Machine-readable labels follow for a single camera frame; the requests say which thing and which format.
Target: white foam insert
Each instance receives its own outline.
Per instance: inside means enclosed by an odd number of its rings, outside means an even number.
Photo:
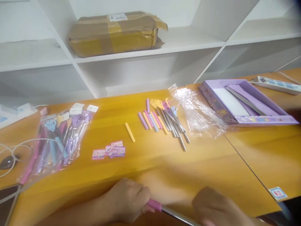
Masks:
[[[225,88],[221,89],[213,89],[213,91],[216,93],[218,98],[226,104],[228,110],[234,115],[234,116],[249,116],[250,114],[245,110],[245,108],[241,105],[241,103],[238,101],[238,99],[230,93]]]

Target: cardboard box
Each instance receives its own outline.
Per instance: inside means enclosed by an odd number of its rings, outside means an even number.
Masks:
[[[145,12],[81,17],[69,32],[69,42],[80,57],[158,48],[158,28],[167,24]]]
[[[250,114],[249,116],[236,116],[227,107],[226,104],[217,96],[214,89],[225,88],[228,85],[240,85],[247,93],[251,94],[257,100],[274,110],[277,116],[260,116]],[[199,90],[208,101],[216,113],[228,124],[236,126],[278,126],[299,124],[294,117],[286,113],[277,104],[267,98],[262,92],[244,79],[218,79],[206,80],[200,86]]]

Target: gift box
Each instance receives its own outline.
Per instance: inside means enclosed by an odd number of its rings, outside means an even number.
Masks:
[[[286,113],[247,80],[206,80],[199,86],[199,90],[212,109],[228,125],[278,126],[299,124],[294,117]]]

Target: computer mouse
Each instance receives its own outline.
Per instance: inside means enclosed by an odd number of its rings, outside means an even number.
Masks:
[[[2,160],[0,163],[0,170],[7,170],[13,166],[13,157],[10,155]]]

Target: white cable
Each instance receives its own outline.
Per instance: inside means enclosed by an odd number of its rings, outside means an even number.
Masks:
[[[42,107],[42,106],[48,106],[48,105],[36,105],[36,106],[34,106],[34,108]]]
[[[298,58],[300,58],[300,57],[301,57],[301,55],[300,55],[300,56],[297,56],[295,59],[293,59],[293,60],[291,60],[290,62],[288,62],[288,63],[284,64],[283,66],[281,66],[280,68],[278,68],[278,69],[277,69],[277,70],[275,70],[275,71],[279,71],[281,68],[283,68],[283,67],[287,66],[288,64],[290,64],[291,62],[295,61],[296,59],[298,59]]]
[[[54,140],[54,139],[37,138],[37,139],[27,140],[27,141],[24,141],[24,142],[18,144],[17,146],[15,146],[15,148],[14,148],[13,150],[11,150],[8,146],[6,146],[6,145],[4,145],[4,144],[2,144],[2,143],[0,143],[0,145],[2,145],[3,147],[5,147],[6,150],[8,149],[8,150],[10,150],[11,153],[13,153],[19,146],[22,146],[24,143],[29,142],[29,141],[34,141],[34,140],[50,140],[50,141],[55,141],[55,142],[57,142],[57,144],[59,144],[59,142],[58,142],[57,140]],[[16,161],[16,160],[15,160],[15,157],[14,157],[14,156],[13,156],[13,158],[14,158],[13,166],[10,168],[10,170],[9,170],[6,174],[8,174],[8,173],[12,170],[12,168],[14,167],[14,165],[15,165],[15,161]],[[12,194],[10,194],[9,196],[6,196],[5,198],[1,199],[1,200],[0,200],[0,204],[6,202],[7,200],[9,200],[9,199],[13,198],[14,196],[20,194],[21,192],[25,191],[25,190],[28,189],[30,186],[32,186],[34,183],[35,183],[35,182],[32,182],[32,183],[30,183],[29,185],[24,186],[22,189],[16,191],[15,193],[12,193]]]
[[[57,140],[54,140],[54,139],[37,138],[37,139],[31,139],[31,140],[24,141],[24,142],[22,142],[22,143],[20,143],[20,144],[18,144],[18,145],[16,145],[16,146],[14,146],[15,148],[14,148],[13,150],[11,150],[11,149],[10,149],[9,147],[7,147],[6,145],[0,143],[0,145],[4,146],[4,147],[6,148],[5,150],[8,149],[8,150],[11,152],[12,157],[13,157],[13,165],[12,165],[12,167],[11,167],[11,168],[9,169],[9,171],[7,171],[5,174],[0,175],[0,177],[3,177],[3,176],[5,176],[5,175],[7,175],[7,174],[14,168],[14,166],[15,166],[15,164],[16,164],[16,161],[18,161],[18,159],[15,157],[14,151],[15,151],[19,146],[22,146],[22,144],[24,144],[24,143],[26,143],[26,142],[29,142],[29,141],[34,141],[34,140],[52,140],[52,141],[55,141],[55,142],[57,142],[57,143],[59,144],[59,142],[58,142]]]
[[[295,80],[295,79],[289,77],[288,75],[284,74],[283,72],[280,72],[280,71],[275,71],[275,72],[277,72],[277,73],[279,73],[279,74],[282,74],[284,77],[288,78],[289,80],[293,81],[294,83],[297,83],[298,85],[301,85],[300,82],[298,82],[297,80]]]

